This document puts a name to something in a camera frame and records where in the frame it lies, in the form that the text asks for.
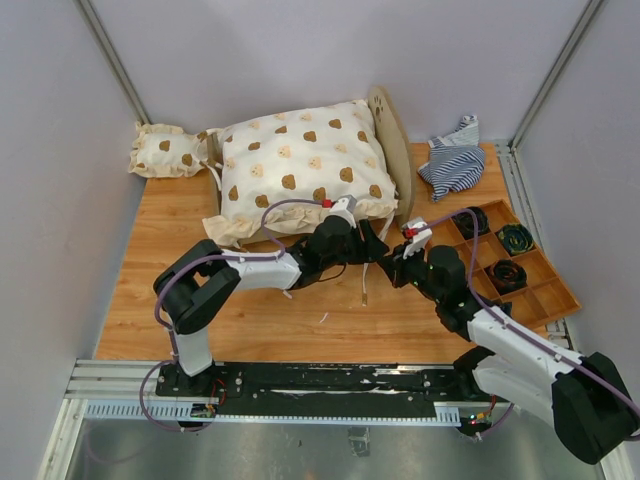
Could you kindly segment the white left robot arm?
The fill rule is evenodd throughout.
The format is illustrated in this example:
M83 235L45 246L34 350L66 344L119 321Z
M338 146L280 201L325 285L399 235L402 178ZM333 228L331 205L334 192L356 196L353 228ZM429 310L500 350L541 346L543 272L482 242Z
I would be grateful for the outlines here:
M158 368L155 393L204 397L225 378L214 366L208 326L234 293L306 288L333 267L374 263L388 252L369 221L337 215L273 252L241 254L199 241L153 284L154 316L172 347L172 359Z

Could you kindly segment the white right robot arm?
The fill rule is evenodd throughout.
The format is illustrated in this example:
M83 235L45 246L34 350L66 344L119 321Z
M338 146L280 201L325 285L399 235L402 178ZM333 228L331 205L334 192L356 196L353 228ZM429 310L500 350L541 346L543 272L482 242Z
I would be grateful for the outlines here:
M459 358L455 392L466 400L495 395L549 425L579 460L594 465L639 438L639 407L614 362L546 340L480 296L457 251L439 245L407 255L402 246L379 262L392 285L414 286L435 304L447 330L475 343Z

